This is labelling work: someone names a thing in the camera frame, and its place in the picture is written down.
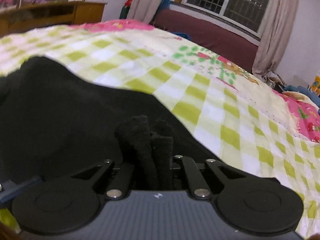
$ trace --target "gray ribbed plastic surface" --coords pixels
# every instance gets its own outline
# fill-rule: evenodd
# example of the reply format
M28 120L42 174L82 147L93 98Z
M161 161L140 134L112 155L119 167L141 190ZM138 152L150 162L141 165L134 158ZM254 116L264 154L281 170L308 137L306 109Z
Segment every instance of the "gray ribbed plastic surface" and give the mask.
M108 202L87 226L60 236L21 234L25 240L301 240L296 233L257 237L226 224L204 201L185 191L132 191L120 201Z

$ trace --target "round black pad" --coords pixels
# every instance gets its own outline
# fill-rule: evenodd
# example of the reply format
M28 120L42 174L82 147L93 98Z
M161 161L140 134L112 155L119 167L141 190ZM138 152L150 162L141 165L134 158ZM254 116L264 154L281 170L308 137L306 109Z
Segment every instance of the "round black pad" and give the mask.
M254 234L295 230L303 202L292 190L268 179L230 180L217 199L221 215L235 227Z
M87 181L61 178L32 187L15 198L12 213L27 231L61 234L90 222L100 208Z

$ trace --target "device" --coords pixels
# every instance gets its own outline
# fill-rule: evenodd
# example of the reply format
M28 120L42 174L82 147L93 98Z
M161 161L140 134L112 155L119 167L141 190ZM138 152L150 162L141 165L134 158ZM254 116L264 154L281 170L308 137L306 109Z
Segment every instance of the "device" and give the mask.
M300 240L303 202L274 178L176 155L172 191L140 190L105 160L29 187L12 203L25 240Z

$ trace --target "pink blanket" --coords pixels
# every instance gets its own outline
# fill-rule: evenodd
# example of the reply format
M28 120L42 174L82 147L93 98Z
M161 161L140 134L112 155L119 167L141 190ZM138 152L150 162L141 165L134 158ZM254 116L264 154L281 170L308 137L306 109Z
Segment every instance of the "pink blanket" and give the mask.
M279 94L276 91L274 93L284 99L289 112L296 117L298 132L311 141L320 143L320 116L314 106Z
M112 20L101 23L85 23L82 25L73 25L72 28L85 29L90 32L119 32L124 30L145 30L151 31L154 29L152 25L148 25L136 20Z

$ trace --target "window frame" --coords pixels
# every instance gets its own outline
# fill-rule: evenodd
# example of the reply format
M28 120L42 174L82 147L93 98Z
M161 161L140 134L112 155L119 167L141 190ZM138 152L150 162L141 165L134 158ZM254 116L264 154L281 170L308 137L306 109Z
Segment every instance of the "window frame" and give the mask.
M257 36L258 38L261 38L261 36L262 36L262 30L261 30L262 24L261 24L261 23L262 23L262 22L260 23L260 26L259 26L258 31L255 32L255 31L249 29L248 27L246 27L246 26L244 26L244 25L242 25L242 24L240 24L240 23L238 23L238 22L236 22L236 21L234 21L234 20L232 20L232 19L224 16L224 13L225 13L225 11L226 11L226 9L227 9L227 6L228 6L229 1L230 1L230 0L224 0L223 5L222 5L222 7L221 7L221 10L220 10L220 13L219 13L219 14L218 14L218 13L215 13L215 12L213 12L213 11L204 9L204 8L202 8L202 7L200 7L200 6L196 6L196 5L193 5L193 4L191 4L191 3L188 3L188 0L182 0L182 1L181 1L181 4L187 5L187 6L189 6L189 7L196 8L196 9L198 9L198 10L201 10L201 11L204 11L204 12L209 13L209 14L211 14L211 15L214 15L214 16L216 16L216 17L219 17L219 18L221 18L221 19L223 19L223 20L225 20L225 21L227 21L227 22L232 23L233 25L236 25L236 26L244 29L245 31L247 31L247 32L249 32L249 33Z

